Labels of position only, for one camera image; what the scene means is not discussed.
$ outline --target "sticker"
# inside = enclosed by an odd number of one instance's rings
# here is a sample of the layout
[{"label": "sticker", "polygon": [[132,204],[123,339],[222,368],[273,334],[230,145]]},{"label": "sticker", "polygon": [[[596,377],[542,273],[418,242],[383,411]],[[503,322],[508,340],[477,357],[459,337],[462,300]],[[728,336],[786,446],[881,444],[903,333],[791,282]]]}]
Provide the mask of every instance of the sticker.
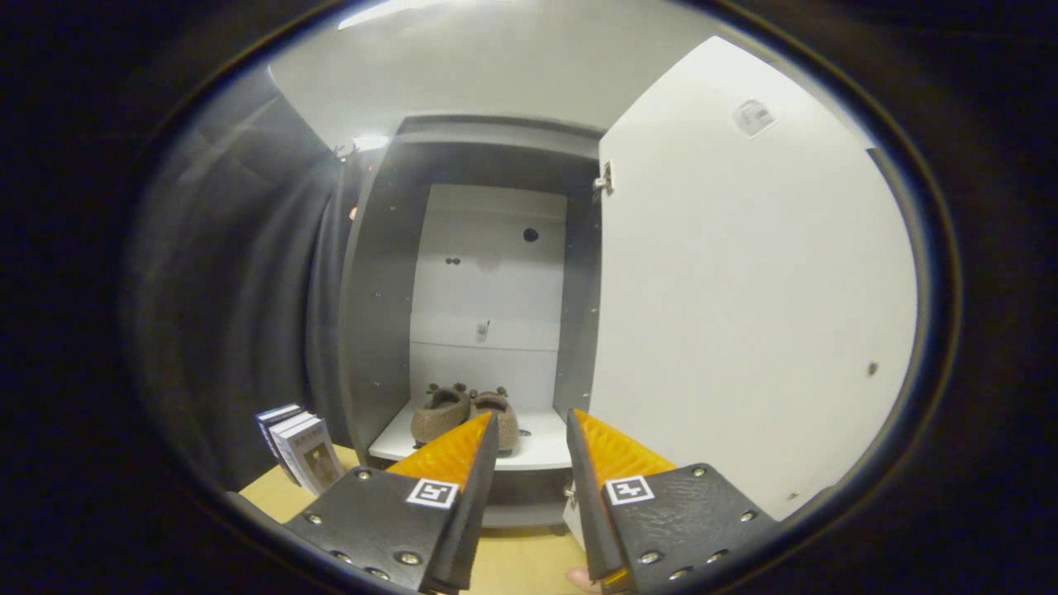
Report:
[{"label": "sticker", "polygon": [[419,506],[430,506],[432,508],[452,508],[452,503],[459,493],[459,484],[449,482],[437,482],[434,480],[419,480],[407,497],[405,502],[418,504]]},{"label": "sticker", "polygon": [[767,130],[776,123],[774,114],[768,111],[768,108],[756,100],[749,100],[742,104],[731,115],[734,119],[734,125],[750,139]]},{"label": "sticker", "polygon": [[609,493],[609,503],[614,506],[654,500],[654,492],[642,475],[610,480],[606,482],[606,492]]}]

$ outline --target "book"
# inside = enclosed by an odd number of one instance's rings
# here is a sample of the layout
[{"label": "book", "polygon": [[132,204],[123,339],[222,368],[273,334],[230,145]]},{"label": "book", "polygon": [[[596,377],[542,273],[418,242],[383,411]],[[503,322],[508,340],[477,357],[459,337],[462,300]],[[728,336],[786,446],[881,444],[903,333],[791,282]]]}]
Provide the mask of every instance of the book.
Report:
[{"label": "book", "polygon": [[324,420],[312,416],[296,426],[272,430],[275,446],[302,487],[320,495],[334,485],[343,470]]},{"label": "book", "polygon": [[290,403],[282,407],[277,407],[275,409],[271,409],[269,411],[266,411],[264,413],[258,413],[257,415],[254,416],[257,419],[257,427],[260,428],[261,435],[264,436],[264,441],[268,443],[269,450],[272,451],[272,456],[275,457],[276,464],[278,464],[279,467],[282,468],[282,472],[287,474],[287,477],[289,477],[290,481],[294,482],[295,484],[298,483],[297,477],[294,476],[294,473],[290,470],[290,467],[287,465],[287,462],[284,461],[282,456],[279,454],[279,451],[275,448],[275,441],[272,439],[272,432],[269,431],[269,428],[275,426],[276,423],[279,423],[280,421],[286,421],[291,417],[294,417],[298,413],[302,413],[303,411],[305,410],[302,408],[302,405]]}]

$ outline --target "slipper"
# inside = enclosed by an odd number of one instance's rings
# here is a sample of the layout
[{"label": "slipper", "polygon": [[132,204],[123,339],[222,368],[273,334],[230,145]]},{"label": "slipper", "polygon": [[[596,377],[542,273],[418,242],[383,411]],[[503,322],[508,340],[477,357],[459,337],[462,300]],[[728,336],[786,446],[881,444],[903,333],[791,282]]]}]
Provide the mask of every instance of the slipper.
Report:
[{"label": "slipper", "polygon": [[503,386],[496,389],[495,393],[479,393],[471,400],[470,412],[471,419],[486,413],[496,414],[499,420],[500,456],[511,454],[518,444],[518,418],[506,397],[507,391]]},{"label": "slipper", "polygon": [[412,437],[416,448],[440,437],[470,416],[470,397],[462,391],[437,389],[430,401],[412,417]]}]

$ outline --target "white shelf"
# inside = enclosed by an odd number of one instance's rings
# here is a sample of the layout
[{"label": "white shelf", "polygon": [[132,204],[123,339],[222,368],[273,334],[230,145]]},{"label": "white shelf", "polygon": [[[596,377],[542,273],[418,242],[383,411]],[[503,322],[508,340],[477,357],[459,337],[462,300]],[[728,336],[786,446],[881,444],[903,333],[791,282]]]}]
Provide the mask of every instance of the white shelf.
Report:
[{"label": "white shelf", "polygon": [[[415,452],[412,437],[412,416],[426,399],[412,399],[404,409],[386,426],[379,438],[368,449],[373,456],[388,461],[400,461]],[[541,469],[565,469],[569,467],[569,450],[566,448],[566,425],[550,407],[521,410],[515,403],[514,414],[518,416],[518,428],[528,430],[531,436],[521,436],[518,446],[510,456],[496,458],[496,471],[533,471]]]}]

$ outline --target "ceiling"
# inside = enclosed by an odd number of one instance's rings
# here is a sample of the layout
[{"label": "ceiling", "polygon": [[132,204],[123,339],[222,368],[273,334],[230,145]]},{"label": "ceiling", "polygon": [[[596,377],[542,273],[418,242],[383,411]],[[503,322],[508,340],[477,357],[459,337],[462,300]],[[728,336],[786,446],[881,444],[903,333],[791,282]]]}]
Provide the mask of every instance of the ceiling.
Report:
[{"label": "ceiling", "polygon": [[[350,17],[362,22],[340,29]],[[607,129],[661,74],[717,34],[805,78],[744,34],[663,0],[391,0],[309,32],[271,71],[332,147],[391,136],[403,118],[421,113]]]}]

